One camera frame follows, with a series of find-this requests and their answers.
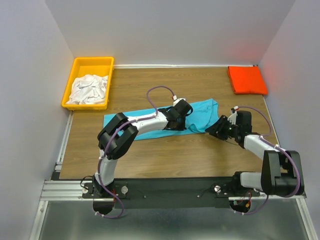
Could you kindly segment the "cyan blue t-shirt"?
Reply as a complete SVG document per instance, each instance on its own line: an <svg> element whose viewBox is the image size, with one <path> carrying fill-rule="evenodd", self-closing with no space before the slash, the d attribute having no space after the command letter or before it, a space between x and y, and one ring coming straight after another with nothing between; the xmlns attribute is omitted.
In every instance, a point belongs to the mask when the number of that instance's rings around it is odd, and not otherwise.
<svg viewBox="0 0 320 240"><path fill-rule="evenodd" d="M186 130L154 130L142 134L133 134L134 141L158 139L170 136L183 136L191 134L204 134L205 129L215 124L218 120L218 103L211 99L190 103L193 108L191 115L186 117ZM127 117L138 117L154 113L152 108L124 112ZM107 114L103 117L103 126L105 127L116 114Z"/></svg>

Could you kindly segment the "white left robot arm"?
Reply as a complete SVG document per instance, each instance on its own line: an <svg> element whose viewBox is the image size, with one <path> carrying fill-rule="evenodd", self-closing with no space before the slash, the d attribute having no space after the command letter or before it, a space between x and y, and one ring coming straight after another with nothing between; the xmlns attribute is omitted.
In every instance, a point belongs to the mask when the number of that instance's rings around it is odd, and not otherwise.
<svg viewBox="0 0 320 240"><path fill-rule="evenodd" d="M184 98L178 98L172 106L149 114L114 115L97 136L100 156L92 178L93 191L101 198L110 194L118 159L128 152L136 137L153 131L184 131L186 118L192 113L192 106Z"/></svg>

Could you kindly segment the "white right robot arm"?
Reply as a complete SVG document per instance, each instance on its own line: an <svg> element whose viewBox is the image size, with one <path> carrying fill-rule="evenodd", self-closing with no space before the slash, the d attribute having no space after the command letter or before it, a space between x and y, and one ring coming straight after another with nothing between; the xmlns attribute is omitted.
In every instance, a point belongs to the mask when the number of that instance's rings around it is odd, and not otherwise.
<svg viewBox="0 0 320 240"><path fill-rule="evenodd" d="M229 117L222 115L205 132L223 141L234 139L241 148L262 160L261 172L239 171L233 175L230 191L234 195L241 196L248 189L283 198L304 193L300 154L285 150L252 132L252 114L249 111L236 111Z"/></svg>

